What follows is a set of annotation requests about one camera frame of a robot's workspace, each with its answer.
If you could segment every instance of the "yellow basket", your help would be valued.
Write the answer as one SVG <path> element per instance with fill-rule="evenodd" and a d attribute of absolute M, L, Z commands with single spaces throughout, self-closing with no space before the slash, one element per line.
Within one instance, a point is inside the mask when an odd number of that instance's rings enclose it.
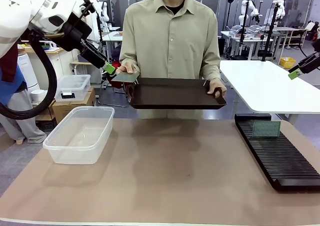
<path fill-rule="evenodd" d="M 285 69 L 291 69 L 296 64 L 296 60 L 292 57 L 282 57 L 280 60 L 280 66 L 284 67 Z"/>

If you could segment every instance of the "plastic storage box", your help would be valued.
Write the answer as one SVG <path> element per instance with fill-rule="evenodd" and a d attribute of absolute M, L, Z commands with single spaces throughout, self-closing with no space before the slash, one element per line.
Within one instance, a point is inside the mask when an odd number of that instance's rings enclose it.
<path fill-rule="evenodd" d="M 76 107 L 43 142 L 53 161 L 66 165 L 95 164 L 109 139 L 112 107 Z"/>
<path fill-rule="evenodd" d="M 90 75 L 68 75 L 59 79 L 55 101 L 83 101 L 90 88 Z"/>
<path fill-rule="evenodd" d="M 291 69 L 295 66 L 296 62 L 297 61 L 292 57 L 282 57 L 280 60 L 280 66 L 285 69 Z"/>

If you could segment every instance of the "maroon sleeve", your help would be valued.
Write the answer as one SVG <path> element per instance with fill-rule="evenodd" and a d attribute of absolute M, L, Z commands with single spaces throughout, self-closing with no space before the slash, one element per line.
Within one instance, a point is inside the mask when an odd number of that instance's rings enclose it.
<path fill-rule="evenodd" d="M 2 81 L 12 83 L 17 72 L 18 46 L 12 45 L 9 51 L 0 58 L 0 68 L 2 71 Z"/>

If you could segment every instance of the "man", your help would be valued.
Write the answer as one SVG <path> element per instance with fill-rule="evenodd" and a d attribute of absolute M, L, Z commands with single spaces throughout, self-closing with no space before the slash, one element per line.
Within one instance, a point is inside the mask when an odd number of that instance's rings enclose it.
<path fill-rule="evenodd" d="M 17 59 L 16 43 L 0 58 L 0 103 L 16 111 L 31 110 L 33 106 L 27 92 L 26 80 L 17 66 Z M 36 126 L 35 118 L 13 120 L 0 114 L 0 124 L 17 145 L 21 145 L 24 139 L 27 139 L 28 143 L 42 143 L 47 137 Z"/>
<path fill-rule="evenodd" d="M 219 71 L 218 22 L 214 12 L 195 0 L 143 0 L 125 13 L 120 72 L 143 78 L 210 81 L 208 94 L 226 87 Z M 147 110 L 142 118 L 198 119 L 200 111 Z"/>

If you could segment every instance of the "shirt collar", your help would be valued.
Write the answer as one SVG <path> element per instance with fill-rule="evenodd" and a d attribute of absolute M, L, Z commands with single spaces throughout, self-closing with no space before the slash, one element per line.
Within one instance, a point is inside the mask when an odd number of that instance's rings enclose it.
<path fill-rule="evenodd" d="M 157 13 L 158 9 L 161 7 L 165 7 L 165 3 L 163 0 L 154 0 L 154 11 Z M 195 14 L 195 4 L 193 0 L 185 0 L 183 9 L 188 10 L 191 14 Z"/>

